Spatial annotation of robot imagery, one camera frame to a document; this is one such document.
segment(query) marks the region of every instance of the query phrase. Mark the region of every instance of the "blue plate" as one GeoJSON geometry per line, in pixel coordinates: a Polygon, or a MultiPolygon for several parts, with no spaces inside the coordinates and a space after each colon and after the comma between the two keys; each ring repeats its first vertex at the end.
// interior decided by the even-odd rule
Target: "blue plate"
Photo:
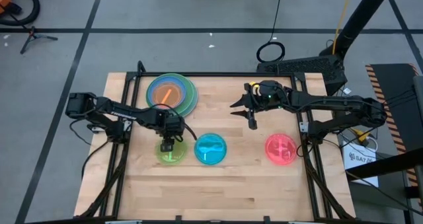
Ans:
{"type": "Polygon", "coordinates": [[[194,153],[197,159],[205,165],[216,165],[226,156],[225,140],[217,134],[206,133],[197,139],[194,153]]]}
{"type": "Polygon", "coordinates": [[[159,77],[158,79],[154,80],[149,85],[149,87],[147,89],[147,95],[148,95],[148,100],[149,100],[149,103],[150,104],[152,104],[152,105],[155,104],[153,102],[153,91],[155,90],[155,88],[158,87],[159,85],[163,84],[163,83],[168,83],[168,82],[174,83],[174,84],[178,85],[180,87],[180,91],[182,93],[182,99],[178,102],[178,104],[174,108],[176,108],[177,106],[179,106],[179,104],[184,101],[185,96],[186,96],[186,87],[185,87],[184,83],[180,79],[178,79],[176,77],[173,77],[173,76],[163,76],[163,77],[159,77]]]}

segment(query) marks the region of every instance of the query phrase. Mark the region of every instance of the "wooden tabletop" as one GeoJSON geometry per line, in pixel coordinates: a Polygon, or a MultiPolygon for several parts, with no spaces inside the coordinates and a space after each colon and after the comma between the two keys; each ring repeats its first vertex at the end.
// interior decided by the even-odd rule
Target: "wooden tabletop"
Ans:
{"type": "MultiPolygon", "coordinates": [[[[125,73],[110,73],[104,96],[120,101],[125,73]]],[[[186,123],[197,136],[217,133],[227,143],[227,155],[218,165],[209,167],[194,155],[194,140],[188,132],[188,154],[177,166],[162,165],[155,156],[160,137],[152,130],[134,125],[130,153],[126,166],[119,219],[175,219],[183,220],[251,220],[312,221],[309,190],[302,158],[287,166],[271,163],[264,152],[264,142],[273,133],[289,135],[300,145],[297,118],[285,110],[256,114],[257,130],[250,130],[246,119],[232,116],[229,105],[245,93],[243,84],[250,81],[274,79],[290,87],[288,78],[269,77],[189,77],[195,84],[199,99],[197,107],[186,117],[186,123]]],[[[137,107],[147,107],[145,93],[154,77],[142,77],[137,107]]],[[[310,94],[326,94],[321,74],[306,74],[310,94]]],[[[315,120],[332,118],[329,111],[313,111],[315,120]]],[[[337,143],[336,136],[327,140],[337,143]]],[[[105,134],[93,137],[92,152],[106,140],[105,134]]],[[[111,144],[95,154],[87,164],[81,184],[75,215],[84,212],[104,186],[111,144]]],[[[355,215],[340,151],[324,142],[321,157],[327,186],[334,197],[355,215]]],[[[319,212],[324,217],[320,191],[316,186],[319,212]]],[[[114,198],[111,191],[109,203],[114,198]]]]}

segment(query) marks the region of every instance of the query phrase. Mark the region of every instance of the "yellow cable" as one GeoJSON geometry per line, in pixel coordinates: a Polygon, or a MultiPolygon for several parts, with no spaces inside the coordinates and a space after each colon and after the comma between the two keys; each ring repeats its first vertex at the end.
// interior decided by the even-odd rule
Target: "yellow cable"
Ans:
{"type": "Polygon", "coordinates": [[[339,22],[338,22],[338,27],[336,27],[335,39],[333,40],[332,55],[335,54],[336,39],[338,38],[339,28],[341,27],[342,21],[344,20],[346,8],[349,2],[350,0],[345,0],[344,9],[342,10],[341,18],[339,19],[339,22]]]}

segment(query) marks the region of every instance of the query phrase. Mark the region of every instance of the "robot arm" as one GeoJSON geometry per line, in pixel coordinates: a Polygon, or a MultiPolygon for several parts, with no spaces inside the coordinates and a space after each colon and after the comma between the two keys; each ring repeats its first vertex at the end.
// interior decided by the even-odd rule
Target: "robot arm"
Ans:
{"type": "Polygon", "coordinates": [[[135,121],[163,137],[162,152],[172,151],[174,140],[182,141],[185,129],[184,118],[168,110],[132,108],[106,97],[97,97],[93,93],[71,93],[65,114],[72,119],[88,120],[93,126],[102,128],[113,142],[122,142],[124,139],[124,123],[112,121],[105,114],[135,121]]]}
{"type": "Polygon", "coordinates": [[[244,106],[248,111],[232,112],[249,121],[249,128],[257,129],[254,119],[256,112],[283,108],[289,112],[306,112],[310,110],[345,111],[347,115],[336,117],[326,122],[301,123],[301,132],[307,133],[313,143],[322,143],[329,132],[342,131],[357,125],[377,128],[385,123],[387,115],[383,104],[360,96],[313,96],[306,92],[283,87],[276,81],[262,81],[259,84],[244,84],[247,91],[231,107],[244,106]]]}

